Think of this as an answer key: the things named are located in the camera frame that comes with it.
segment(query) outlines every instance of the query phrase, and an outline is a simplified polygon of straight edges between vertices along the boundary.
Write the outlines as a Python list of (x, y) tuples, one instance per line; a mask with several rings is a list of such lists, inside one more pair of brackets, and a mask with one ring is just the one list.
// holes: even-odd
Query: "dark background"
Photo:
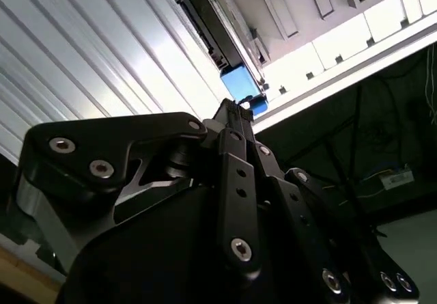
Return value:
[[(357, 195), (369, 196), (383, 189), (378, 176), (363, 181), (379, 171), (397, 171), (407, 165), (415, 178), (411, 184), (362, 198), (362, 205), (368, 213), (374, 214), (378, 224), (430, 209), (429, 205), (434, 205), (434, 202), (430, 202), (432, 199), (429, 196), (437, 190), (437, 138), (436, 126), (431, 125), (432, 118), (429, 117), (425, 99), (426, 70), (427, 49), (424, 49), (274, 125), (258, 134), (257, 139), (273, 150), (283, 170), (299, 167), (310, 174), (339, 182), (324, 142), (329, 140), (332, 143), (347, 173), (351, 155), (352, 117), (357, 87), (360, 86), (361, 118), (354, 174), (358, 179)], [(285, 87), (292, 86), (290, 80)], [(349, 122), (347, 127), (327, 136), (345, 121)], [(296, 157), (314, 141), (320, 144), (307, 154)], [(330, 182), (321, 183), (323, 186), (331, 185)], [(342, 186), (326, 189), (326, 195), (337, 204), (339, 212), (354, 214), (349, 203), (338, 206), (345, 200), (343, 192)], [(420, 203), (424, 198), (426, 205)], [(410, 212), (405, 212), (406, 207), (404, 205), (402, 208), (401, 204), (407, 204)]]

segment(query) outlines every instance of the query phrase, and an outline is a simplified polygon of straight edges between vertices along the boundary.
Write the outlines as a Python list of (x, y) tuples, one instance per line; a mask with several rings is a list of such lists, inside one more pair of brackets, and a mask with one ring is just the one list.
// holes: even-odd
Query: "bolt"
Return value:
[(324, 268), (322, 272), (322, 279), (323, 281), (325, 281), (325, 284), (334, 294), (341, 293), (340, 281), (337, 279), (334, 273)]
[(252, 258), (252, 249), (244, 240), (235, 238), (231, 241), (231, 248), (235, 256), (243, 262), (248, 262)]
[(54, 152), (60, 154), (69, 154), (76, 150), (74, 142), (66, 138), (53, 138), (48, 142), (48, 145)]
[(200, 125), (198, 125), (198, 123), (196, 123), (194, 121), (189, 121), (188, 125), (191, 126), (192, 128), (194, 128), (195, 130), (199, 130), (200, 129)]
[(303, 182), (308, 181), (308, 177), (306, 175), (304, 175), (302, 172), (298, 173), (298, 177), (301, 178), (303, 180)]
[(393, 280), (390, 279), (390, 277), (387, 274), (385, 274), (384, 272), (381, 272), (380, 274), (381, 274), (381, 280), (382, 280), (382, 282), (384, 282), (384, 285), (392, 292), (395, 292), (396, 285), (393, 282)]
[(93, 176), (102, 179), (110, 178), (114, 174), (113, 166), (100, 159), (92, 161), (91, 164), (89, 164), (89, 170)]
[(270, 150), (267, 149), (267, 147), (260, 146), (260, 147), (259, 147), (259, 150), (261, 150), (261, 152), (262, 152), (264, 155), (266, 155), (266, 156), (270, 155)]
[(398, 273), (398, 274), (396, 274), (396, 278), (397, 278), (398, 282), (401, 284), (401, 286), (404, 287), (404, 289), (407, 292), (412, 292), (412, 287), (411, 287), (410, 283), (402, 275), (400, 275)]

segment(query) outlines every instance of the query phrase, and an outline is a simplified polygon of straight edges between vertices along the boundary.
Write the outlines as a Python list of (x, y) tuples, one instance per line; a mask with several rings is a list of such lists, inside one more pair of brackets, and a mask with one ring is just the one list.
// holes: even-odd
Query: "black metal bracket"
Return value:
[[(343, 223), (304, 171), (284, 174), (270, 148), (256, 142), (252, 120), (225, 100), (206, 122), (210, 131), (189, 114), (170, 113), (44, 124), (27, 133), (12, 199), (71, 271), (71, 303), (89, 294), (119, 303), (131, 292), (129, 302), (152, 293), (161, 300), (173, 288), (181, 303), (214, 294), (244, 304), (264, 296), (272, 304), (295, 297), (346, 304), (356, 294), (375, 304), (417, 302), (417, 287), (365, 223)], [(133, 174), (132, 160), (140, 161)], [(143, 191), (144, 180), (178, 178), (192, 186), (116, 225), (121, 193)], [(90, 275), (122, 285), (89, 289), (83, 278)]]
[(366, 303), (404, 303), (419, 297), (414, 282), (381, 248), (369, 225), (336, 215), (321, 186), (305, 171), (290, 169), (285, 179), (298, 186), (316, 223), (341, 249), (349, 280), (360, 298)]
[(253, 166), (246, 162), (246, 139), (233, 129), (223, 129), (218, 154), (218, 245), (228, 268), (246, 286), (261, 270), (255, 176)]

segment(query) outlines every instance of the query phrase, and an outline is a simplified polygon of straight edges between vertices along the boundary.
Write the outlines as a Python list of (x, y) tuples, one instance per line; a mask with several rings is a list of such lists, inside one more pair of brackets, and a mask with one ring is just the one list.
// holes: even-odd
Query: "hole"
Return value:
[(375, 44), (375, 40), (373, 38), (368, 39), (368, 41), (366, 41), (367, 46), (373, 46)]
[(308, 222), (307, 218), (304, 217), (303, 215), (300, 216), (300, 220), (302, 221), (303, 224), (309, 225), (309, 222)]
[(337, 64), (340, 64), (342, 61), (343, 61), (343, 57), (341, 55), (335, 58), (335, 62)]
[(59, 140), (56, 142), (56, 147), (59, 149), (68, 149), (69, 145), (64, 140)]
[(240, 189), (240, 188), (237, 188), (237, 194), (243, 198), (247, 197), (246, 191), (244, 191), (243, 189)]
[(236, 245), (236, 249), (239, 253), (241, 253), (242, 255), (245, 255), (247, 253), (246, 247), (242, 244), (242, 243), (238, 243)]
[(293, 194), (293, 193), (290, 193), (290, 197), (291, 197), (292, 200), (294, 200), (295, 202), (298, 202), (298, 201), (299, 201), (298, 196), (296, 196), (296, 195)]
[(98, 172), (106, 172), (106, 171), (108, 171), (108, 168), (106, 166), (102, 165), (102, 164), (99, 164), (99, 165), (96, 166), (96, 170)]
[(246, 178), (246, 172), (244, 172), (242, 169), (237, 169), (237, 173), (242, 178)]

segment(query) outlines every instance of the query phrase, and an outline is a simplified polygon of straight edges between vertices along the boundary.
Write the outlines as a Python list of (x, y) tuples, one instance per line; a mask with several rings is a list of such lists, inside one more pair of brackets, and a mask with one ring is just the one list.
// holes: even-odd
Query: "white corrugated panel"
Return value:
[(229, 92), (173, 0), (0, 0), (0, 153), (41, 122), (186, 111)]
[[(268, 110), (257, 116), (259, 132), (437, 41), (437, 0), (385, 0), (325, 33), (307, 46), (315, 55), (306, 66), (324, 71), (306, 77), (308, 67), (294, 51), (268, 66)], [(284, 87), (287, 91), (279, 93)]]

